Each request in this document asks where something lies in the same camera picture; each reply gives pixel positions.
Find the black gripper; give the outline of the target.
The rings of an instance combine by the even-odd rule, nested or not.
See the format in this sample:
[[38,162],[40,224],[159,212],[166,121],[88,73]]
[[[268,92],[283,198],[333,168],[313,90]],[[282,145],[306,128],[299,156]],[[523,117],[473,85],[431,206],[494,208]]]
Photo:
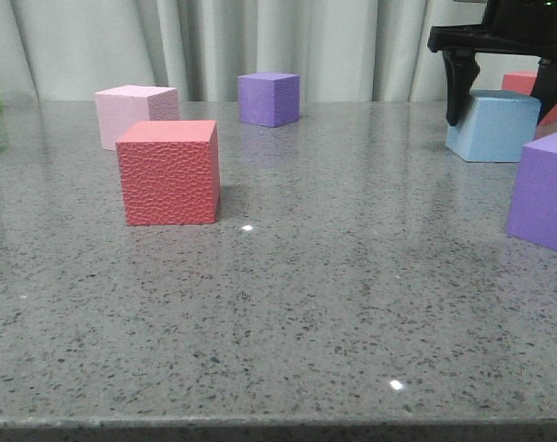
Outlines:
[[447,75],[447,122],[456,126],[480,67],[476,52],[541,57],[530,96],[540,101],[537,124],[557,104],[557,0],[489,1],[482,22],[431,28],[427,47],[442,51]]

